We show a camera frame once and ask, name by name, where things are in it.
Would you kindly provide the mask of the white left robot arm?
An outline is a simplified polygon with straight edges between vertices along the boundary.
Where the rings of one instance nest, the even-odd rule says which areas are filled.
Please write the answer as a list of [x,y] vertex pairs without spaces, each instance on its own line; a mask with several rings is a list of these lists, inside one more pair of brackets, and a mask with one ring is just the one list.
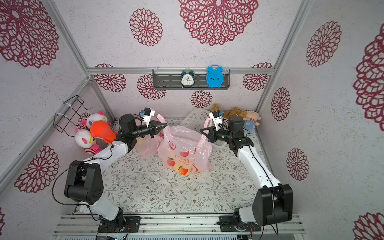
[[91,213],[99,216],[100,233],[127,233],[131,230],[122,208],[104,193],[102,173],[133,150],[138,138],[154,138],[167,127],[167,123],[152,120],[151,115],[140,117],[126,114],[120,117],[119,127],[118,132],[110,138],[103,138],[109,144],[104,150],[84,161],[73,161],[67,170],[65,197],[86,206]]

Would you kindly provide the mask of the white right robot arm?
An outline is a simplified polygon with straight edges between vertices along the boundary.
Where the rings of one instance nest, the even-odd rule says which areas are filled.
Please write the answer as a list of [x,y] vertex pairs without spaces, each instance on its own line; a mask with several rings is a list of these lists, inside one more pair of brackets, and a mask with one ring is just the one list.
[[245,134],[244,121],[232,117],[229,125],[223,124],[221,112],[210,113],[209,127],[200,132],[210,143],[222,141],[243,163],[248,170],[257,193],[252,205],[235,209],[232,219],[220,224],[228,229],[233,227],[239,232],[254,231],[256,227],[272,226],[278,230],[279,223],[289,222],[293,218],[293,190],[283,185],[261,160],[254,142]]

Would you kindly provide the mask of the pink plastic bag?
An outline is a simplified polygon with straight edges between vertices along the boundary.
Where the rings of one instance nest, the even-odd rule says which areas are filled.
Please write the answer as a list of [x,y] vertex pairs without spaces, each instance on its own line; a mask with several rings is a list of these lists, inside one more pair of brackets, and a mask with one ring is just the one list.
[[137,138],[135,149],[143,159],[147,159],[158,152],[158,147],[163,140],[163,132],[160,132],[153,138],[151,138],[150,135],[143,138]]
[[184,126],[167,126],[158,155],[166,169],[188,176],[211,170],[212,143],[201,133]]

